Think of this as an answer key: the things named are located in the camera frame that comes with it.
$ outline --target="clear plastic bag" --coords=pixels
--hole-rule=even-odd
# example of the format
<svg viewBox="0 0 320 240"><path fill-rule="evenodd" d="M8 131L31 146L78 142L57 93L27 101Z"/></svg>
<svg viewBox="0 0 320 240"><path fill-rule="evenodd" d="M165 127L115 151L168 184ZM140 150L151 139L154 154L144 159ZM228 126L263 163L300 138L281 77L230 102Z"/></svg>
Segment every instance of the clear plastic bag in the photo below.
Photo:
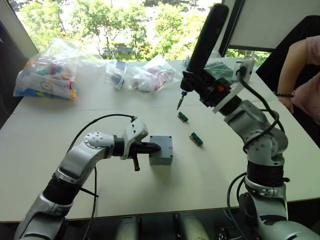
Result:
<svg viewBox="0 0 320 240"><path fill-rule="evenodd" d="M124 84L126 71L127 64L124 61L110 60L106 65L106 79L119 90Z"/></svg>
<svg viewBox="0 0 320 240"><path fill-rule="evenodd" d="M30 58L19 72L13 96L75 100L78 67L84 62L99 64L101 60L71 40L55 38L45 51Z"/></svg>
<svg viewBox="0 0 320 240"><path fill-rule="evenodd" d="M128 67L124 80L130 89L144 93L157 93L163 88L181 81L178 73L160 54L143 67Z"/></svg>

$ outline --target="green foliage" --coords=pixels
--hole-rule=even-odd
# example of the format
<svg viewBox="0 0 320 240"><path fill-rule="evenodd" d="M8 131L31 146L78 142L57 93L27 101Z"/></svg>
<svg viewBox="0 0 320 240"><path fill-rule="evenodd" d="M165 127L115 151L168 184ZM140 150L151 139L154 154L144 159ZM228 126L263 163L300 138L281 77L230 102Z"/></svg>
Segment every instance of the green foliage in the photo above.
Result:
<svg viewBox="0 0 320 240"><path fill-rule="evenodd" d="M167 60L181 60L191 56L207 15L197 9L183 12L180 2L157 1L158 15L153 19L154 25L149 24L155 31L156 41L152 44L147 40L145 7L138 4L114 8L104 0L76 0L69 32L63 26L62 9L57 1L25 4L21 20L39 51L54 37L64 37L84 44L94 42L105 59L148 61L162 54ZM256 66L268 56L268 52L238 49L228 49L226 54L226 57L253 58Z"/></svg>
<svg viewBox="0 0 320 240"><path fill-rule="evenodd" d="M261 64L269 57L270 52L265 51L251 51L229 48L225 54L226 57L232 58L249 58L255 60L255 66L260 67Z"/></svg>
<svg viewBox="0 0 320 240"><path fill-rule="evenodd" d="M22 22L34 45L43 51L54 37L62 37L64 32L60 18L62 9L57 2L45 0L43 4L33 1L21 9Z"/></svg>
<svg viewBox="0 0 320 240"><path fill-rule="evenodd" d="M160 38L156 53L168 60L190 56L207 16L196 9L184 15L180 7L168 4L160 5L159 11L155 22L156 36Z"/></svg>
<svg viewBox="0 0 320 240"><path fill-rule="evenodd" d="M172 6L178 6L182 2L189 3L189 0L145 0L144 5L149 7L158 6L159 4L170 4Z"/></svg>
<svg viewBox="0 0 320 240"><path fill-rule="evenodd" d="M182 39L183 16L180 10L180 7L169 4L160 5L155 20L155 36L159 38L155 49L157 54L167 54Z"/></svg>
<svg viewBox="0 0 320 240"><path fill-rule="evenodd" d="M124 12L124 28L128 46L133 47L135 60L150 60L152 58L152 46L147 41L146 25L141 19L146 17L145 8L142 5L131 5Z"/></svg>

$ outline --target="screwdriver attachment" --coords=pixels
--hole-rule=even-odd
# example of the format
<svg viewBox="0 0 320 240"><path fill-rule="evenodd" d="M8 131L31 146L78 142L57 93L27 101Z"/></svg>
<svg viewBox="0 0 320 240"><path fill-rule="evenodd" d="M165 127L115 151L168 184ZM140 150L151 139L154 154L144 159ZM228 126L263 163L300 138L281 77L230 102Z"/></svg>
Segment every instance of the screwdriver attachment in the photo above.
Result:
<svg viewBox="0 0 320 240"><path fill-rule="evenodd" d="M187 95L187 92L186 91L182 91L181 95L182 96L181 96L181 98L180 98L180 100L178 102L178 106L176 107L177 110L180 108L180 106L182 104L182 101L184 100L185 95Z"/></svg>

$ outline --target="white wall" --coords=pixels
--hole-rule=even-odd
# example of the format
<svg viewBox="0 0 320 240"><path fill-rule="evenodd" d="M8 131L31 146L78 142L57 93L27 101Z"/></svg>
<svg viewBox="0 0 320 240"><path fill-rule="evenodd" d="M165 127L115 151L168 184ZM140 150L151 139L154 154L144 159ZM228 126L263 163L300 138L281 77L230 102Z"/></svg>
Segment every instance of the white wall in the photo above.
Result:
<svg viewBox="0 0 320 240"><path fill-rule="evenodd" d="M224 1L230 12L234 2ZM320 0L245 0L230 45L274 49L309 15L320 16Z"/></svg>

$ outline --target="black cable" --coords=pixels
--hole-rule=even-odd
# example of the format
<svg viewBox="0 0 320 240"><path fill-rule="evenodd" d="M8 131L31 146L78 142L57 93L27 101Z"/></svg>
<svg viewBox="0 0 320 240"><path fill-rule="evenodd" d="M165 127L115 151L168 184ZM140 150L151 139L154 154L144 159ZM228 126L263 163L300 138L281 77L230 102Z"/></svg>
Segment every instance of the black cable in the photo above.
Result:
<svg viewBox="0 0 320 240"><path fill-rule="evenodd" d="M236 71L236 75L238 76L238 81L253 95L255 95L264 105L265 109L270 113L270 115L273 117L273 119L276 119L276 115L275 115L275 111L271 110L270 106L268 105L267 101L259 94L257 93L252 87L250 87L241 76L238 75L238 73L240 74L244 74L244 70L246 70L244 67L241 67L238 71ZM285 132L285 129L283 127L283 125L281 124L281 122L279 121L277 123L279 125L279 128L281 129L282 132Z"/></svg>
<svg viewBox="0 0 320 240"><path fill-rule="evenodd" d="M235 182L236 182L238 179L240 179L240 178L242 178L242 177L244 177L244 176L246 176L246 175L247 175L247 173L244 172L244 173L241 173L239 176L237 176L235 179L233 179L232 182L230 183L230 186L229 186L229 188L228 188L228 192L227 192L227 194L226 194L226 205L227 205L227 209L228 209L228 212L229 212L229 216L230 216L230 218L232 219L232 222L233 222L234 226L235 226L236 229L239 231L239 233L241 234L241 236L243 237L244 240L248 240L248 238L245 236L244 232L243 232L243 231L241 230L241 228L239 227L239 225L238 225L238 223L237 223L234 215L233 215L232 212L231 212L231 207L230 207L230 193L231 193L232 187L233 187L233 185L235 184Z"/></svg>
<svg viewBox="0 0 320 240"><path fill-rule="evenodd" d="M269 133L276 125L277 123L279 123L279 114L276 111L273 111L275 114L275 120L273 121L273 123L267 127L264 131L262 131L260 134L258 134L257 136L255 136L254 138L250 139L249 141L247 141L243 147L242 150L247 154L247 148L248 146L253 143L255 140L261 138L263 135L266 135L267 133Z"/></svg>
<svg viewBox="0 0 320 240"><path fill-rule="evenodd" d="M223 209L224 215L232 222L232 219L229 217L228 213L226 212L226 210Z"/></svg>
<svg viewBox="0 0 320 240"><path fill-rule="evenodd" d="M241 189L241 186L242 184L244 184L245 182L245 176L241 179L241 181L239 182L238 184L238 187L236 188L236 199L238 200L238 203L239 203L239 194L240 194L240 189Z"/></svg>
<svg viewBox="0 0 320 240"><path fill-rule="evenodd" d="M131 118L131 121L134 121L136 119L135 116L130 116L130 115L127 115L127 114L120 114L120 113L115 113L115 114L109 114L109 115L104 115L104 116L101 116L101 117L98 117L96 118L95 120L89 122L86 126L84 126L79 132L78 134L74 137L73 141L71 142L68 150L67 150L67 153L73 148L75 142L77 141L78 137L83 133L84 130L86 130L90 125L98 122L99 120L101 119L105 119L105 118L108 118L108 117L113 117L113 116L122 116L122 117L128 117L128 118Z"/></svg>
<svg viewBox="0 0 320 240"><path fill-rule="evenodd" d="M136 117L135 116L131 116L131 115L127 115L127 114L120 114L120 113L115 113L115 114L109 114L109 115L104 115L101 117L96 118L95 120L89 122L86 126L84 126L78 133L77 135L74 137L74 139L72 140L68 150L66 153L68 153L74 146L75 142L77 141L78 137L84 132L84 130L86 130L90 125L96 123L97 121L101 120L101 119L105 119L108 117L113 117L113 116L121 116L121 117L128 117L131 118L131 122L133 122ZM97 204L97 178L98 178L98 173L97 173L97 168L96 166L94 166L94 198L93 198L93 207L92 207L92 213L91 213L91 217L90 217L90 221L89 224L85 230L85 234L83 235L82 240L85 240L87 238L87 235L90 231L92 222L94 220L94 216L95 216L95 211L96 211L96 204Z"/></svg>

